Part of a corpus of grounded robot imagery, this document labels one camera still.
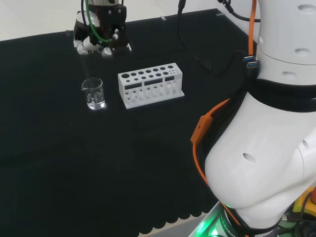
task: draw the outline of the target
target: yellow component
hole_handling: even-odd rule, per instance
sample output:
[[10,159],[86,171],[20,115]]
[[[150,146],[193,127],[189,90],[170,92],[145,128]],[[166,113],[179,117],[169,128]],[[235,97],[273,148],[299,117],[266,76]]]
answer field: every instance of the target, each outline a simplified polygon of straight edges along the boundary
[[[293,212],[301,212],[303,207],[303,202],[311,191],[313,191],[314,188],[310,187],[308,188],[294,203]],[[311,199],[307,201],[305,211],[304,213],[311,214],[316,217],[316,204],[314,204]]]

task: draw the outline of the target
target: water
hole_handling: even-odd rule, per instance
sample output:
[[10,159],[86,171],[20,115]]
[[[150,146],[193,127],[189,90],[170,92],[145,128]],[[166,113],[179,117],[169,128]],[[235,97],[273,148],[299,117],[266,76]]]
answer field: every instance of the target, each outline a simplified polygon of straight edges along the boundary
[[95,92],[87,96],[87,105],[92,110],[99,110],[105,107],[104,95],[101,92]]

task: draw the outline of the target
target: green cable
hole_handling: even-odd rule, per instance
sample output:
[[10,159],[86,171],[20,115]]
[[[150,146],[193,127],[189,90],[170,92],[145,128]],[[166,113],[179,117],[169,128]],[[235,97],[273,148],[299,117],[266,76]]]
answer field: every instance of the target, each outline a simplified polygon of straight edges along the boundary
[[101,38],[98,33],[96,32],[95,28],[94,28],[94,25],[92,24],[92,21],[91,21],[91,18],[90,18],[90,11],[89,11],[89,3],[88,3],[88,0],[85,0],[85,7],[86,7],[86,10],[87,10],[87,16],[88,16],[88,21],[89,21],[89,24],[90,24],[90,27],[91,27],[91,30],[92,32],[94,33],[94,35],[102,42],[105,42],[105,43],[109,43],[112,41],[112,39],[103,39]]

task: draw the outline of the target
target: beaker rim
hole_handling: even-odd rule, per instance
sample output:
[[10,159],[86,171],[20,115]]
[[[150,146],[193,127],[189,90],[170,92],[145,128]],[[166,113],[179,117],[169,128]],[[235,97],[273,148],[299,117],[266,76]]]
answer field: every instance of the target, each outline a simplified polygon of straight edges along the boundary
[[[89,88],[86,88],[86,87],[84,87],[84,83],[86,82],[86,81],[89,81],[89,80],[98,80],[98,81],[100,81],[101,82],[101,84],[99,85],[99,86],[97,86],[97,87],[89,87]],[[83,81],[83,83],[82,83],[82,85],[81,85],[81,89],[82,90],[94,90],[94,89],[98,89],[98,88],[100,88],[100,87],[102,87],[103,86],[103,81],[100,79],[100,78],[88,78],[88,79],[86,79],[86,80],[84,80]]]

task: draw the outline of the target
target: robot end effector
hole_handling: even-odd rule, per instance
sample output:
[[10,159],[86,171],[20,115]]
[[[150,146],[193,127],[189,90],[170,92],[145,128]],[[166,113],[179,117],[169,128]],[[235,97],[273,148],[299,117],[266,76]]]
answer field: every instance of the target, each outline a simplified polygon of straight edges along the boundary
[[100,48],[104,57],[131,52],[125,26],[126,6],[119,0],[86,0],[87,11],[83,12],[83,1],[74,28],[78,53],[87,55]]

